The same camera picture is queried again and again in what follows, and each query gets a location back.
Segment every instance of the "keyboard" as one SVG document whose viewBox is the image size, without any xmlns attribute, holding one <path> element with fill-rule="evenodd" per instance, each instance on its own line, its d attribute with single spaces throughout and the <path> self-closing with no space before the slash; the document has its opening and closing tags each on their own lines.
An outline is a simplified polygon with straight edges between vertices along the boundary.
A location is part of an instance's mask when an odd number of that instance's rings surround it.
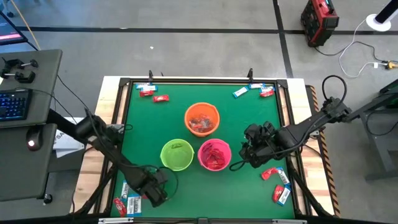
<svg viewBox="0 0 398 224">
<path fill-rule="evenodd" d="M 0 91 L 0 122 L 26 119 L 32 90 Z"/>
</svg>

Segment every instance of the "wooden table frame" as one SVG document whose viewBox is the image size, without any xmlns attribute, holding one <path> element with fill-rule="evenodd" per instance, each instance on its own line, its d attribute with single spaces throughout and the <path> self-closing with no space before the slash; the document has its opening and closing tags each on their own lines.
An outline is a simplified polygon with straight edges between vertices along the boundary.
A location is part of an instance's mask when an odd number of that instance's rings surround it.
<svg viewBox="0 0 398 224">
<path fill-rule="evenodd" d="M 106 123 L 124 123 L 126 119 L 126 111 L 128 105 L 125 105 L 126 98 L 129 98 L 131 89 L 128 88 L 130 80 L 134 79 L 135 82 L 148 82 L 146 77 L 104 77 L 101 92 L 99 94 L 98 104 L 96 108 L 96 114 L 100 116 Z M 198 77 L 154 77 L 154 83 L 162 82 L 210 82 L 209 84 L 218 83 L 247 83 L 248 78 L 198 78 Z M 307 92 L 302 79 L 265 79 L 255 78 L 254 82 L 273 82 L 279 89 L 277 91 L 277 99 L 280 104 L 278 105 L 278 111 L 280 111 L 280 121 L 282 125 L 288 125 L 291 123 L 299 123 L 307 119 L 311 115 L 311 109 L 307 98 Z M 320 145 L 317 140 L 310 139 L 307 144 L 312 148 L 320 151 Z M 338 210 L 337 198 L 334 194 L 331 194 L 330 190 L 330 178 L 326 177 L 325 167 L 325 151 L 322 150 L 323 158 L 309 151 L 308 149 L 303 150 L 302 156 L 297 156 L 296 159 L 292 159 L 294 166 L 297 168 L 298 173 L 307 183 L 308 188 L 312 191 L 318 202 L 321 203 L 323 208 L 333 215 L 340 215 Z M 90 197 L 94 191 L 98 182 L 103 178 L 103 175 L 107 169 L 110 168 L 107 160 L 103 160 L 102 153 L 98 151 L 89 151 L 85 154 L 83 165 L 81 167 L 80 176 L 76 186 L 75 192 L 75 205 L 76 208 L 80 208 L 85 201 Z M 328 177 L 331 176 L 331 169 L 328 169 Z M 93 213 L 107 213 L 110 212 L 110 206 L 112 198 L 108 197 L 109 188 L 110 192 L 113 192 L 114 178 L 103 191 L 101 200 L 98 200 L 92 209 Z M 301 211 L 303 214 L 316 215 L 312 211 L 306 198 L 302 195 L 302 192 L 297 184 L 293 185 L 292 189 L 294 207 L 298 208 L 297 211 Z"/>
</svg>

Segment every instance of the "pink bowl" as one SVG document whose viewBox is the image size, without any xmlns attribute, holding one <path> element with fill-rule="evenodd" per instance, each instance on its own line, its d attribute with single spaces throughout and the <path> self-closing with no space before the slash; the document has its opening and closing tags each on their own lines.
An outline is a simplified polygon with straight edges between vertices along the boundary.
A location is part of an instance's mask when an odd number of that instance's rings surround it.
<svg viewBox="0 0 398 224">
<path fill-rule="evenodd" d="M 207 154 L 205 154 L 204 149 L 207 150 L 207 149 L 209 149 L 209 147 L 216 148 L 224 154 L 225 165 L 222 168 L 211 169 L 211 168 L 207 167 L 206 165 L 204 165 L 204 163 L 202 162 L 202 160 L 205 160 L 207 158 Z M 225 167 L 227 167 L 229 165 L 229 163 L 231 162 L 231 158 L 232 158 L 232 153 L 231 153 L 231 149 L 229 148 L 229 145 L 220 139 L 209 139 L 209 140 L 205 141 L 205 143 L 203 143 L 200 146 L 199 151 L 198 151 L 198 160 L 199 160 L 200 165 L 210 171 L 221 171 L 221 170 L 225 169 Z"/>
</svg>

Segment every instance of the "black desk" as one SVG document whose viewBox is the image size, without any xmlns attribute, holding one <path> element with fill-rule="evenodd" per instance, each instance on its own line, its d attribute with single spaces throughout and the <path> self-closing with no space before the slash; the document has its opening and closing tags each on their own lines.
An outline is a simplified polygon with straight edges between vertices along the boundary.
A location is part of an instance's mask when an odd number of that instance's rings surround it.
<svg viewBox="0 0 398 224">
<path fill-rule="evenodd" d="M 0 54 L 0 58 L 6 60 L 18 58 L 27 63 L 35 59 L 39 64 L 38 68 L 27 67 L 21 70 L 26 75 L 30 70 L 36 73 L 33 83 L 21 84 L 10 77 L 2 81 L 0 90 L 31 88 L 52 94 L 61 56 L 61 50 Z M 0 69 L 3 67 L 4 62 L 0 59 Z M 44 143 L 36 152 L 27 149 L 26 132 L 29 126 L 46 123 L 51 100 L 50 95 L 33 91 L 26 120 L 0 122 L 0 201 L 36 198 L 44 193 L 57 125 L 44 125 Z"/>
</svg>

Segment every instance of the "computer mouse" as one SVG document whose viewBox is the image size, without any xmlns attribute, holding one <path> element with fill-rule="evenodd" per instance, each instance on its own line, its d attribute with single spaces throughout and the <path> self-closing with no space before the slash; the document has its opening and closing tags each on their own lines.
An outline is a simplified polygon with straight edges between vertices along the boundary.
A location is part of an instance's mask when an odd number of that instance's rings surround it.
<svg viewBox="0 0 398 224">
<path fill-rule="evenodd" d="M 43 145 L 43 133 L 41 126 L 29 128 L 26 132 L 26 145 L 30 151 L 37 151 Z"/>
</svg>

